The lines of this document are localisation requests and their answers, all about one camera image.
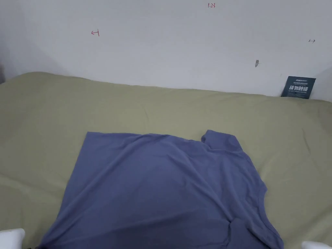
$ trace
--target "blue t-shirt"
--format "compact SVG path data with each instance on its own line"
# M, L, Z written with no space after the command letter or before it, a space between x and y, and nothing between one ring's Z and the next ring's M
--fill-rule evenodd
M40 247L283 248L236 137L88 132Z

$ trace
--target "bed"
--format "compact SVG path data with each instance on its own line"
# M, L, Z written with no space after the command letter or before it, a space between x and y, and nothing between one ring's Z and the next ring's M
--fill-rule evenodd
M56 218L87 131L235 135L268 187L285 248L332 244L332 103L118 85L27 73L0 85L0 230L38 245Z

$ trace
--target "dark blue card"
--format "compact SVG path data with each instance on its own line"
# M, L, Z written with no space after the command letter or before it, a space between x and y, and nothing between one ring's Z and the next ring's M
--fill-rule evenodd
M309 99L315 80L315 78L288 76L281 97Z

